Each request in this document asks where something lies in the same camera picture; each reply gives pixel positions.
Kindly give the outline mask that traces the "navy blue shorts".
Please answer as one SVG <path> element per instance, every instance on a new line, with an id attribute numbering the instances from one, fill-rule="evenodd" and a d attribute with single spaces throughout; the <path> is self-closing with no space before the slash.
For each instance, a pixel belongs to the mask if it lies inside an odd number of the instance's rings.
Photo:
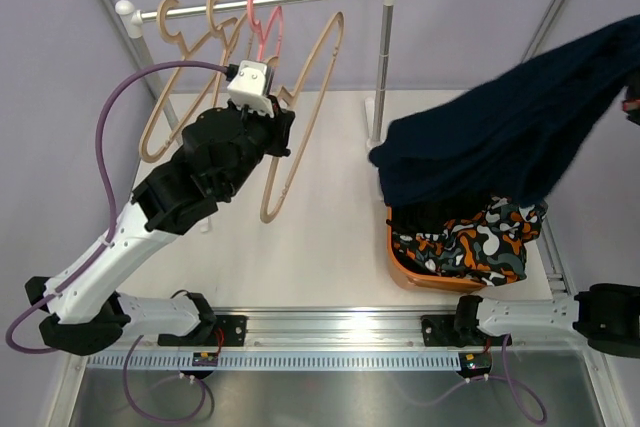
<path id="1" fill-rule="evenodd" d="M 392 121 L 369 154 L 385 202 L 475 193 L 543 200 L 638 70 L 639 18 L 631 16 Z"/>

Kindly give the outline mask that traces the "pink hanger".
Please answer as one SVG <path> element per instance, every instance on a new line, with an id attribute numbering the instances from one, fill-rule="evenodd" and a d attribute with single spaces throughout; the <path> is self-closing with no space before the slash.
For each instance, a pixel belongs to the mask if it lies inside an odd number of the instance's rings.
<path id="1" fill-rule="evenodd" d="M 269 37 L 275 25 L 278 26 L 275 56 L 279 56 L 280 54 L 284 34 L 284 16 L 282 6 L 276 5 L 270 13 L 267 24 L 263 25 L 261 20 L 256 16 L 255 2 L 256 0 L 247 0 L 246 14 L 250 30 L 258 38 L 259 42 L 256 60 L 263 61 L 265 59 L 265 52 Z"/>

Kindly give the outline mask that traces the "orange camouflage shorts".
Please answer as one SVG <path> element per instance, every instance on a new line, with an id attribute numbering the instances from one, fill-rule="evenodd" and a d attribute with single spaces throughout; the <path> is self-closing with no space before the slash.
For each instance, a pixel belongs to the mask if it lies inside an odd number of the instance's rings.
<path id="1" fill-rule="evenodd" d="M 527 278 L 527 245 L 538 239 L 548 205 L 542 201 L 520 206 L 508 197 L 476 196 L 484 199 L 481 222 L 476 231 L 460 231 L 459 242 L 468 246 L 467 265 L 474 264 L 486 287 L 499 287 Z"/>

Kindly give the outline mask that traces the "black shorts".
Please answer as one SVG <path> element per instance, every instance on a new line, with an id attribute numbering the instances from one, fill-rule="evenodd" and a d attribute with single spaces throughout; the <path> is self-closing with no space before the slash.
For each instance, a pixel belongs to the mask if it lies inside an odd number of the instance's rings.
<path id="1" fill-rule="evenodd" d="M 449 199 L 392 207 L 386 220 L 394 232 L 402 235 L 442 234 L 451 220 L 470 220 L 486 206 L 484 199 Z"/>
<path id="2" fill-rule="evenodd" d="M 392 252 L 389 273 L 398 284 L 426 287 L 429 284 L 448 282 L 446 277 L 436 275 L 402 253 Z"/>

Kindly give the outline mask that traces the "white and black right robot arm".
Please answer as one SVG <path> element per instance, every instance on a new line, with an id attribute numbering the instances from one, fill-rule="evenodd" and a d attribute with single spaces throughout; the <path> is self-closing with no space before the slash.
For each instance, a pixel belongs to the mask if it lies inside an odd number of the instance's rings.
<path id="1" fill-rule="evenodd" d="M 604 354 L 639 357 L 639 288 L 599 283 L 574 296 L 546 301 L 460 298 L 453 318 L 457 347 L 520 334 L 581 336 Z"/>

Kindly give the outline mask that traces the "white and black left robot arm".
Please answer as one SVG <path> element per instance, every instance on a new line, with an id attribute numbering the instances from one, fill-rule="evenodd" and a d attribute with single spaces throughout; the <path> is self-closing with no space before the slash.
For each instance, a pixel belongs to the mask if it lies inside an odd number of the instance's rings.
<path id="1" fill-rule="evenodd" d="M 183 144 L 132 192 L 107 232 L 56 277 L 34 277 L 25 290 L 47 312 L 44 344 L 88 356 L 126 337 L 156 336 L 162 346 L 212 344 L 217 318 L 200 293 L 140 298 L 119 286 L 147 259 L 217 212 L 238 193 L 266 155 L 286 157 L 294 112 L 270 95 L 273 116 L 229 101 L 211 108 L 182 132 Z"/>

